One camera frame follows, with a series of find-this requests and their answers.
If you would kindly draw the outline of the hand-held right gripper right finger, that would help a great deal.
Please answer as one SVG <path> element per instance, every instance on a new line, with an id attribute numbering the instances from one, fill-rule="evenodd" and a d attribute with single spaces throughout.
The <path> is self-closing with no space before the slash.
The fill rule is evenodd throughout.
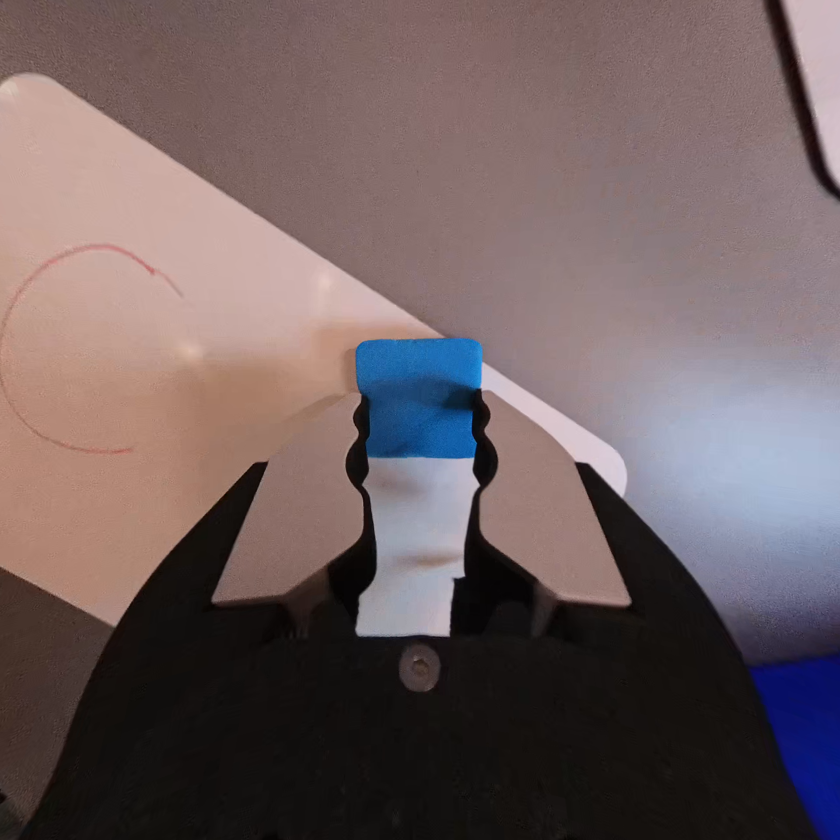
<path id="1" fill-rule="evenodd" d="M 468 603 L 550 603 L 625 611 L 632 604 L 572 454 L 494 392 L 477 392 L 478 487 L 468 520 Z"/>

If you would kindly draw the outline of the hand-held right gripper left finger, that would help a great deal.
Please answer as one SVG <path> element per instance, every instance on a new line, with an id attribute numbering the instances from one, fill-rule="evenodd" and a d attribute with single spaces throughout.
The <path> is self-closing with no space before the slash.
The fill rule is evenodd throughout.
<path id="1" fill-rule="evenodd" d="M 269 458 L 213 594 L 216 606 L 331 596 L 352 617 L 375 577 L 369 406 L 348 394 Z"/>

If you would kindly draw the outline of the blue whiteboard eraser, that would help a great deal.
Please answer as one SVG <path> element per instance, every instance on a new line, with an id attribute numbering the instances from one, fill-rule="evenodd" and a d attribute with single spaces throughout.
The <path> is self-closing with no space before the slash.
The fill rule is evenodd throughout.
<path id="1" fill-rule="evenodd" d="M 372 459 L 472 459 L 483 351 L 473 339 L 376 339 L 355 351 Z"/>

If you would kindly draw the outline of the blue storage bin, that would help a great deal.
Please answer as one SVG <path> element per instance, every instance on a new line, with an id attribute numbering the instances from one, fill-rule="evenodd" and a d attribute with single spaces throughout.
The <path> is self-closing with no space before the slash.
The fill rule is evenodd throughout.
<path id="1" fill-rule="evenodd" d="M 820 838 L 839 838 L 839 654 L 750 669 Z"/>

